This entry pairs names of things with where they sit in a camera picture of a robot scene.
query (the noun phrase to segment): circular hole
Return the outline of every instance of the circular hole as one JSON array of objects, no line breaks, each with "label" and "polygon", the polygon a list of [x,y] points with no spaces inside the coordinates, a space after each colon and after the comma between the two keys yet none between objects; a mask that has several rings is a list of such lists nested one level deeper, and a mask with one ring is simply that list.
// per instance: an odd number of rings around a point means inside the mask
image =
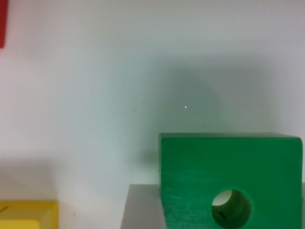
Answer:
[{"label": "circular hole", "polygon": [[212,203],[212,215],[219,226],[236,229],[246,224],[252,212],[250,200],[240,191],[226,190]]}]

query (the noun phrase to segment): yellow block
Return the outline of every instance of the yellow block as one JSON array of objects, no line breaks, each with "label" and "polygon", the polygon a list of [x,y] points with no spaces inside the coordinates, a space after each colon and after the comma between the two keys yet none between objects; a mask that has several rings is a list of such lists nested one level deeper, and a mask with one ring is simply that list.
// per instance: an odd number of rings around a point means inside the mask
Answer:
[{"label": "yellow block", "polygon": [[58,229],[58,203],[0,200],[0,228]]}]

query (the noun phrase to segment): white background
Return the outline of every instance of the white background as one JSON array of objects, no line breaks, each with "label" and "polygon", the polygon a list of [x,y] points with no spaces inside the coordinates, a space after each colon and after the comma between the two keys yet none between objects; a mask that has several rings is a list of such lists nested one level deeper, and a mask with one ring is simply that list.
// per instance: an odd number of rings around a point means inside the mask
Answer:
[{"label": "white background", "polygon": [[129,184],[158,181],[160,132],[305,139],[304,61],[304,1],[10,0],[0,198],[118,229]]}]

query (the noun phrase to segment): red object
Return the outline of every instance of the red object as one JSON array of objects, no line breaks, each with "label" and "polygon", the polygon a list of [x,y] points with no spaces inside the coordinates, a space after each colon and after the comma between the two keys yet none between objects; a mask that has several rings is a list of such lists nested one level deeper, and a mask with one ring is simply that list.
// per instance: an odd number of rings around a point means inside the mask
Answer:
[{"label": "red object", "polygon": [[0,49],[4,48],[8,19],[9,0],[0,0]]}]

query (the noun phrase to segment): white wall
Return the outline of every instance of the white wall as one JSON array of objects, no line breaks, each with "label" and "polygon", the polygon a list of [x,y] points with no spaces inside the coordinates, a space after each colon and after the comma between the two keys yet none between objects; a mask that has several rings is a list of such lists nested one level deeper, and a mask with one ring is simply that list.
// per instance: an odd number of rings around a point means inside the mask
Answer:
[{"label": "white wall", "polygon": [[117,229],[129,184],[157,182],[160,132],[305,139],[304,12],[304,1],[10,0],[0,198],[57,198],[61,228]]}]

